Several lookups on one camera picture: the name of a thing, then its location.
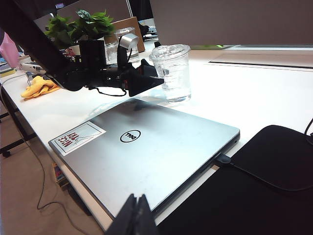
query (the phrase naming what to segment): pink object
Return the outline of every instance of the pink object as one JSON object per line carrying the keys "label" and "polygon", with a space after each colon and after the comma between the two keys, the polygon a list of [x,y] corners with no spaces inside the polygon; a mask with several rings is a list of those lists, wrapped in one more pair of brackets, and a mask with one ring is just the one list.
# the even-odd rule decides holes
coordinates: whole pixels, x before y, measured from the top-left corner
{"label": "pink object", "polygon": [[3,42],[0,45],[0,54],[11,68],[16,68],[19,65],[19,52],[15,43],[10,39],[9,35],[4,33]]}

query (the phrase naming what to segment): floor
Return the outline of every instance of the floor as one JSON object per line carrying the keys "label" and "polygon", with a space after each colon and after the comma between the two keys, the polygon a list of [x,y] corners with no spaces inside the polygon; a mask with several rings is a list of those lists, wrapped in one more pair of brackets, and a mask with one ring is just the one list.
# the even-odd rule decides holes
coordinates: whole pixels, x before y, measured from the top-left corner
{"label": "floor", "polygon": [[[1,106],[1,113],[4,112],[5,109]],[[1,120],[0,133],[1,146],[20,139],[11,117]],[[103,234],[93,216],[86,215],[70,197],[68,191],[62,190],[55,183],[53,160],[38,138],[32,139],[29,144],[45,168],[45,188],[40,206],[52,200],[60,201],[65,205],[73,223],[86,234]],[[40,211],[36,209],[43,185],[43,170],[25,143],[13,148],[9,158],[0,156],[0,172],[1,233],[5,235],[82,234],[71,226],[60,205],[52,204]]]}

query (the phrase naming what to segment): laptop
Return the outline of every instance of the laptop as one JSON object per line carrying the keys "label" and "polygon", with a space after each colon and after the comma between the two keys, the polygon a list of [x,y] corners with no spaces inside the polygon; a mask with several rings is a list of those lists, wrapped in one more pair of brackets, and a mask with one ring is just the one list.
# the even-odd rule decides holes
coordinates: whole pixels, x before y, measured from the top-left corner
{"label": "laptop", "polygon": [[239,138],[238,128],[132,98],[49,145],[113,219],[131,193],[157,216]]}

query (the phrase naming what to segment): white desk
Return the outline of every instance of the white desk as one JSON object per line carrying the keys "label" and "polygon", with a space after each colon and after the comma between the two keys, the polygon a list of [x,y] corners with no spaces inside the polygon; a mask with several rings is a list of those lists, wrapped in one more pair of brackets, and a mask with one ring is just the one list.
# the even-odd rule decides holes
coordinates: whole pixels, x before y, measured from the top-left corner
{"label": "white desk", "polygon": [[[192,98],[189,101],[177,104],[165,102],[160,86],[137,98],[240,128],[241,140],[228,152],[229,156],[267,125],[282,125],[300,132],[305,130],[313,117],[313,70],[208,64],[210,59],[222,53],[190,52]],[[149,48],[140,56],[147,55]],[[54,154],[48,141],[128,97],[105,96],[83,88],[78,92],[58,90],[23,101],[20,94],[26,86],[27,79],[18,77],[8,81],[4,88],[99,224],[107,229],[111,219]],[[162,221],[213,173],[213,169],[208,170],[156,219],[156,223]]]}

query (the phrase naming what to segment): clear plastic cup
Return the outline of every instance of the clear plastic cup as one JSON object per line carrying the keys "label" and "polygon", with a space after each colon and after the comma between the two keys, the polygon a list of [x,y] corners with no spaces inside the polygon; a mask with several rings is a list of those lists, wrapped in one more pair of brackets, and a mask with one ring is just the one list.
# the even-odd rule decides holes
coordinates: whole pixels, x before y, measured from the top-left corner
{"label": "clear plastic cup", "polygon": [[183,44],[159,46],[154,48],[149,56],[158,77],[164,79],[162,88],[169,102],[179,102],[191,97],[189,51],[190,47]]}
{"label": "clear plastic cup", "polygon": [[[119,40],[119,38],[125,34],[128,33],[133,33],[135,34],[135,28],[134,27],[127,27],[127,28],[122,28],[122,29],[118,29],[114,35],[116,36],[117,41]],[[127,51],[127,57],[129,57],[130,55],[130,50]],[[129,59],[129,62],[139,62],[140,58],[139,58],[139,52],[138,52],[138,47],[135,46],[132,48],[132,53],[131,53],[131,57]]]}

